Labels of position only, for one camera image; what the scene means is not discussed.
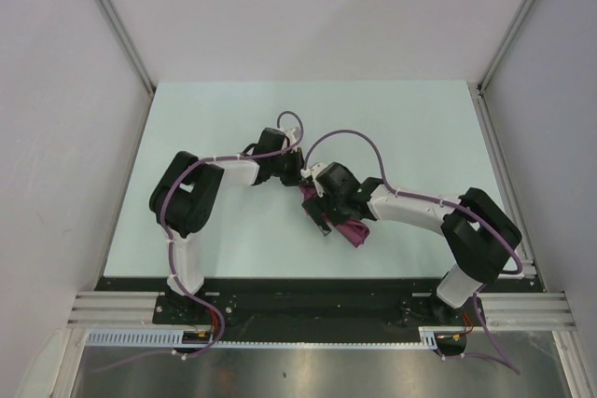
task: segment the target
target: black cable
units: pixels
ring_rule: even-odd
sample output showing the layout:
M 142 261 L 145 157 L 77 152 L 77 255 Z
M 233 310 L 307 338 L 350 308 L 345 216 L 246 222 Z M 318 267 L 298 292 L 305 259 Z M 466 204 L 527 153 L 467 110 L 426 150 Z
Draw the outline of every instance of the black cable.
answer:
M 251 151 L 252 149 L 254 149 L 257 146 L 257 144 L 249 144 L 243 151 L 242 151 L 242 155 L 243 156 L 248 156 L 249 155 L 249 151 Z

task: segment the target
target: pink cloth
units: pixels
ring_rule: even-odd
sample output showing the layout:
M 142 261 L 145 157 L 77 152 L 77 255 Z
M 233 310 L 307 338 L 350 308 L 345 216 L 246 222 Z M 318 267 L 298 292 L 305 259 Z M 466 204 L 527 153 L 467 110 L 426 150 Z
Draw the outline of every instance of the pink cloth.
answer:
M 300 191 L 305 199 L 312 198 L 315 194 L 315 188 L 312 186 L 300 186 Z M 328 224 L 331 224 L 327 216 L 324 219 Z M 369 227 L 363 224 L 358 219 L 350 218 L 346 223 L 334 226 L 339 233 L 341 233 L 346 240 L 348 240 L 354 247 L 358 247 L 365 242 L 369 236 Z

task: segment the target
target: metal floor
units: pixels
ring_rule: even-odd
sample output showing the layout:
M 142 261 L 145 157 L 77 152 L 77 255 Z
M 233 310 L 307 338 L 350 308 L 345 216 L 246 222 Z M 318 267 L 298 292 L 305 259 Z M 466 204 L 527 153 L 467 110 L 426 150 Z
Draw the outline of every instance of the metal floor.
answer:
M 85 349 L 73 397 L 569 397 L 551 333 L 497 335 L 517 377 L 476 359 L 440 359 L 428 350 L 217 349 L 185 362 L 158 355 L 92 373 L 146 349 Z M 483 334 L 468 350 L 493 354 Z

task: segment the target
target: light blue table surface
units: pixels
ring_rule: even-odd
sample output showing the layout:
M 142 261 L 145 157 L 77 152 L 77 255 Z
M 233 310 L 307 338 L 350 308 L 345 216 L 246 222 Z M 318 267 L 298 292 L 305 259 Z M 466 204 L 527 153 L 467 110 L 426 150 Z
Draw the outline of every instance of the light blue table surface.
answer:
M 230 155 L 275 127 L 286 109 L 305 124 L 303 148 L 339 128 L 361 130 L 384 158 L 392 184 L 431 194 L 470 186 L 502 204 L 468 87 L 464 81 L 317 81 L 161 83 L 132 171 L 104 275 L 168 275 L 164 234 L 148 209 L 151 192 L 174 154 Z M 291 117 L 283 126 L 294 125 Z M 368 144 L 332 137 L 312 162 L 338 161 L 361 181 L 379 176 Z M 454 263 L 446 241 L 429 231 L 368 222 L 355 249 L 340 233 L 323 237 L 305 215 L 297 188 L 277 179 L 218 192 L 201 248 L 208 277 L 440 277 Z

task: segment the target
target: gray wall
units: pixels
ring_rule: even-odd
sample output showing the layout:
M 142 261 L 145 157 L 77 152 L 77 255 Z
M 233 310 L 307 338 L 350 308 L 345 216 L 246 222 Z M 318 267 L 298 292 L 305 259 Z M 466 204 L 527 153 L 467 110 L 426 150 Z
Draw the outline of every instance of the gray wall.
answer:
M 0 396 L 98 270 L 148 98 L 93 0 L 0 0 Z
M 159 81 L 475 81 L 521 2 L 112 1 Z
M 535 255 L 597 366 L 597 0 L 540 0 L 488 91 Z

